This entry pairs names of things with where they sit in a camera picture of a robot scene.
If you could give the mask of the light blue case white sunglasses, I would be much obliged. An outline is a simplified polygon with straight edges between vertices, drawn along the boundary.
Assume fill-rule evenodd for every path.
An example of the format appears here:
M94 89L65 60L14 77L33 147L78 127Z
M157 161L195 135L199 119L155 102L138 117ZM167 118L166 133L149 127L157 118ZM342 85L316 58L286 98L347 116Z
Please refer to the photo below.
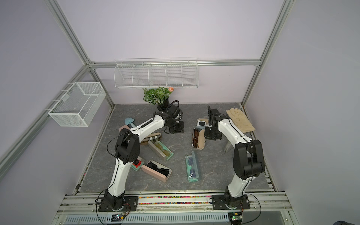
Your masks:
M207 118L199 118L196 120L196 128L198 130L202 130L205 128L209 128L209 119Z

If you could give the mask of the plaid beige glasses case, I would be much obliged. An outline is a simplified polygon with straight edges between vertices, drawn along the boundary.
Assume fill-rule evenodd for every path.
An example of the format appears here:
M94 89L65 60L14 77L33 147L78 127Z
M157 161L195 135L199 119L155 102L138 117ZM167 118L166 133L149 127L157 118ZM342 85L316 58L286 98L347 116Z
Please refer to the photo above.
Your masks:
M152 142L152 143L155 143L157 141L160 141L162 138L162 135L161 133L157 132L157 133L152 133L148 136L146 136L141 142L140 144L141 145L147 145L148 142Z

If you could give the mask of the grey case mint lining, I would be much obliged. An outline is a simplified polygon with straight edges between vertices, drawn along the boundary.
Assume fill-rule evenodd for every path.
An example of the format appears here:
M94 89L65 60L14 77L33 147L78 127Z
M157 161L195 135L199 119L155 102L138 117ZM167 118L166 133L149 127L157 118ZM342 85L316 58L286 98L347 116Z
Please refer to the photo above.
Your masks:
M163 161L168 161L174 153L168 149L161 141L148 141L150 149L157 154L157 156Z

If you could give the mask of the mint case blue glasses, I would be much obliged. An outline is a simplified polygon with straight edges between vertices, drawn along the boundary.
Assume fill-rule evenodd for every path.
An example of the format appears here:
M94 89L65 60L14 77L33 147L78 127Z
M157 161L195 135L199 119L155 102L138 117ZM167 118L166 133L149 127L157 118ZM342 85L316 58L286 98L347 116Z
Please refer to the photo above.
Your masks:
M194 151L190 155L185 156L186 168L187 168L187 179L189 182L199 181L200 173L197 166L197 157Z

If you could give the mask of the pink hard glasses case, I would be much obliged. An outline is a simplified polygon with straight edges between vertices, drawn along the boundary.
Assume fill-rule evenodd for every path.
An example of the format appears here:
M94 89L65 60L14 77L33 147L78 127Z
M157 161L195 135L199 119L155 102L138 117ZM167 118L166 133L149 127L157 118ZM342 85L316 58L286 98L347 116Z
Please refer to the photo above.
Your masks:
M119 128L119 132L121 132L123 129L129 130L130 128L129 128L128 125L123 125L123 126L121 126L121 127Z

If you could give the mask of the grey fabric glasses case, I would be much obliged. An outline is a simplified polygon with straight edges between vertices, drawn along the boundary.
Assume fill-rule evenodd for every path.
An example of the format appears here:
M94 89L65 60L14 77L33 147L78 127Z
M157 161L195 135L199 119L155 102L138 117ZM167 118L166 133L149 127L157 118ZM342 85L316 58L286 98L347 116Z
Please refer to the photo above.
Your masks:
M225 145L224 152L230 151L232 148L233 145L231 144L230 141L228 141L227 144Z

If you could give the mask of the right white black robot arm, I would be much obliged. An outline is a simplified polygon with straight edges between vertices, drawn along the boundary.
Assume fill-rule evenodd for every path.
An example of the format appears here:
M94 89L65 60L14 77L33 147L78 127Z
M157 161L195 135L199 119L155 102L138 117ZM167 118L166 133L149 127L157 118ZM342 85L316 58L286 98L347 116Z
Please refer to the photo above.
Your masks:
M262 143L247 137L229 117L217 109L208 107L208 119L205 139L215 141L225 136L234 148L234 177L224 193L226 204L234 208L235 204L244 199L244 192L252 180L265 171Z

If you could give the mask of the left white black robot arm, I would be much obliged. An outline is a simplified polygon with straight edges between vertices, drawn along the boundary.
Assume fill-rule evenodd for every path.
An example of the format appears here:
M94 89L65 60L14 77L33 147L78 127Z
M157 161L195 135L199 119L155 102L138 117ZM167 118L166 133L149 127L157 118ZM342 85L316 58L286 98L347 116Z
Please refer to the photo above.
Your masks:
M139 126L131 129L123 128L120 131L114 147L115 169L110 186L105 191L104 196L108 202L118 203L124 196L130 167L140 155L140 142L163 127L168 129L168 134L184 132L182 115L180 102L175 100L165 110L154 112L150 119Z

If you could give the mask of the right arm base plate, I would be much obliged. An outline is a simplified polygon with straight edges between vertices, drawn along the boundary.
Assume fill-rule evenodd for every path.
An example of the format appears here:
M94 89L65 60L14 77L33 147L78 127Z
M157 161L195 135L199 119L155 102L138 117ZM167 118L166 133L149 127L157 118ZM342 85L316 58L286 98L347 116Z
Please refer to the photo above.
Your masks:
M246 195L236 198L226 194L212 195L209 203L214 210L249 210L251 208Z

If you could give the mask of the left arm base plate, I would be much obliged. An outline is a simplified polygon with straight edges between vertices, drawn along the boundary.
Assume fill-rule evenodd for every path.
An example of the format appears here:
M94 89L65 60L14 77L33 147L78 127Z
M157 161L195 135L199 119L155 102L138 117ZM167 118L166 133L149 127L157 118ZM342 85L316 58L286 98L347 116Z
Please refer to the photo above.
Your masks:
M98 207L99 212L135 212L139 197L120 196L118 198L103 197Z

